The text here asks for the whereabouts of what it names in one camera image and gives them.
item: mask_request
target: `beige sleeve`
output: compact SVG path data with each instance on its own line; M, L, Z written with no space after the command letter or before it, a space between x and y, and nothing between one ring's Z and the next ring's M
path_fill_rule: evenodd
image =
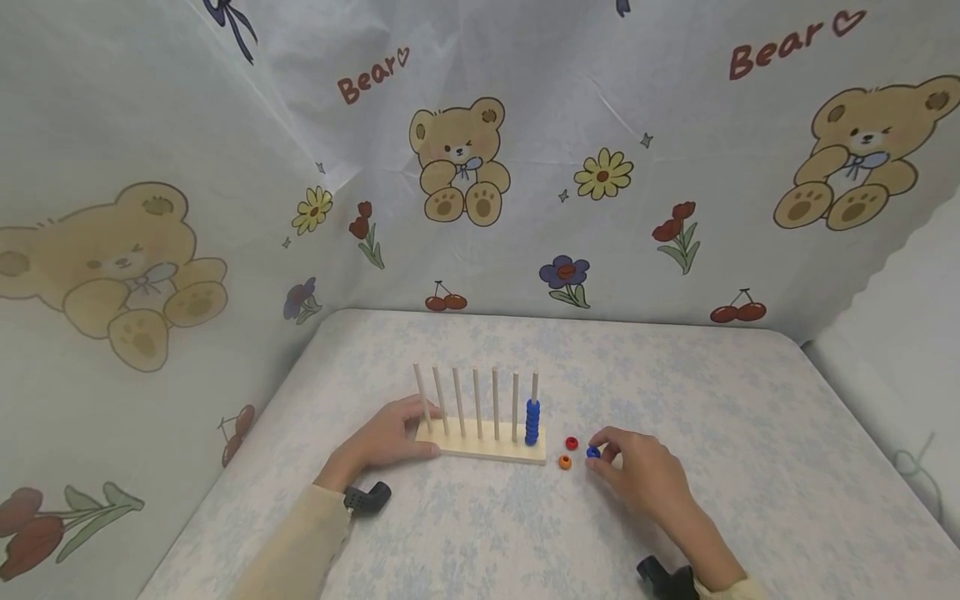
M693 579L693 586L700 595L700 600L766 600L767 594L760 585L748 577L738 581L723 591L710 591L699 579Z
M307 487L247 565L230 600L316 600L349 525L343 494Z

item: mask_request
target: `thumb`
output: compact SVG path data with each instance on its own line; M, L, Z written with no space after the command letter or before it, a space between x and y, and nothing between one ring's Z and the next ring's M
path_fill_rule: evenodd
M620 491L620 482L623 480L623 472L606 461L598 458L588 458L587 468L600 475L604 481L610 484L615 492Z
M432 442L410 442L407 447L409 458L435 458L440 456L440 447Z

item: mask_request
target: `yellow flower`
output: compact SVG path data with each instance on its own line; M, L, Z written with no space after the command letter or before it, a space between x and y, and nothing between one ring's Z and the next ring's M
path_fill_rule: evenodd
M313 231L317 225L326 221L326 213L333 208L333 195L325 192L319 185L317 189L306 188L306 202L297 204L299 213L290 225L297 228L297 235L304 235L307 231Z
M577 194L590 194L594 200L600 200L604 196L613 198L619 189L630 185L627 174L634 170L634 164L624 161L622 152L610 156L609 150L601 148L597 160L593 156L584 160L584 169L573 176L573 180L581 184Z

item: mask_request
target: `cherry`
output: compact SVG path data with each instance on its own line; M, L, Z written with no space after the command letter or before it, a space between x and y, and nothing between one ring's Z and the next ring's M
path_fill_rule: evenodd
M424 304L426 304L426 307L434 312L440 313L446 310L446 302L444 302L444 299L439 296L431 296L430 298L426 299Z
M736 306L730 306L728 304L727 306L713 309L713 312L710 313L710 320L714 323L729 323L736 319L737 313Z
M250 433L250 428L253 427L254 415L256 415L256 409L253 408L252 404L248 404L240 410L240 414L237 415L237 420L233 423L233 429L237 432L238 436L243 437Z
M767 307L760 302L749 302L736 309L736 318L740 321L758 321L767 314Z
M444 305L450 310L463 310L467 308L467 299L459 294L447 294L444 297Z
M242 443L243 438L240 436L233 436L227 441L227 447L224 448L224 457L220 461L224 468L227 468L227 465L229 465L230 461L233 460L233 455L237 453L237 450L240 449L240 444Z

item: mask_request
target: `left hand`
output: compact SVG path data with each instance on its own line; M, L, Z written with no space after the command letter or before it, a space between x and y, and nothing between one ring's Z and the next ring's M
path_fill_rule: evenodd
M440 409L428 402L430 417L439 419ZM389 402L356 433L330 454L314 485L342 493L367 467L386 467L405 459L440 456L430 442L414 442L407 437L408 420L423 416L420 395Z

